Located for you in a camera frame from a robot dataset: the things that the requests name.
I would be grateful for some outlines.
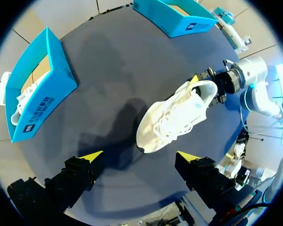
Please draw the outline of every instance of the shoe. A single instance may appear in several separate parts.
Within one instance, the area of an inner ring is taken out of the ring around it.
[[[35,83],[33,83],[32,85],[27,87],[24,90],[24,92],[20,96],[17,97],[17,100],[18,100],[19,104],[17,105],[17,109],[16,109],[15,113],[10,117],[11,123],[14,126],[18,125],[20,116],[22,115],[23,110],[24,110],[27,102],[32,97],[33,93],[35,92],[37,87],[40,85],[40,83],[42,82],[42,80],[45,78],[45,76],[48,73],[49,72],[46,72],[44,75],[42,75]]]
[[[137,146],[143,148],[144,153],[152,153],[189,133],[194,125],[207,118],[206,110],[217,90],[212,81],[192,84],[187,81],[168,100],[155,102],[137,129]]]

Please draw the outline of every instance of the round table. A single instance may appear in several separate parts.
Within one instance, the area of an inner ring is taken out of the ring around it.
[[[228,95],[224,105],[207,110],[204,122],[160,151],[143,154],[135,142],[154,102],[166,100],[209,65],[222,70],[222,60],[238,60],[217,28],[170,39],[123,8],[95,17],[61,41],[79,87],[20,145],[40,181],[58,174],[71,156],[104,151],[102,175],[69,211],[76,219],[110,225],[173,202],[188,191],[174,167],[175,153],[219,162],[237,138],[239,97]]]

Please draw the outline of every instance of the blue shoe box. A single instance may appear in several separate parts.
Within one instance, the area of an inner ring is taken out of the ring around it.
[[[14,126],[10,118],[17,109],[17,96],[47,55],[51,71],[36,88]],[[61,42],[49,28],[44,29],[22,54],[6,85],[5,112],[11,142],[32,138],[50,113],[76,88]]]
[[[134,0],[133,9],[153,22],[169,38],[208,32],[218,22],[193,0]]]

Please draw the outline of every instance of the yellow tip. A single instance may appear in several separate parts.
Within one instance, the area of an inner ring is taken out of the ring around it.
[[[99,154],[101,154],[102,152],[103,152],[103,151],[99,151],[99,152],[96,152],[96,153],[88,154],[88,155],[79,157],[79,159],[86,159],[86,160],[89,160],[90,162],[92,162],[92,161],[93,161],[96,157],[98,157]]]
[[[200,157],[197,157],[195,155],[191,155],[191,154],[187,154],[187,153],[184,153],[184,152],[180,152],[178,151],[177,153],[179,153],[183,158],[186,159],[186,161],[188,161],[189,163],[195,159],[201,159]]]
[[[192,78],[192,80],[190,81],[190,84],[196,83],[196,82],[198,82],[198,81],[199,81],[198,76],[195,75],[195,76]]]

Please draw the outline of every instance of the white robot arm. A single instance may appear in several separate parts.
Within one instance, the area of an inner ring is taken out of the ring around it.
[[[245,58],[237,63],[225,60],[225,66],[227,69],[225,76],[229,77],[228,81],[232,81],[227,83],[227,86],[232,86],[230,88],[232,93],[248,88],[240,96],[243,109],[274,117],[283,123],[283,109],[268,97],[266,89],[267,65],[261,57]]]

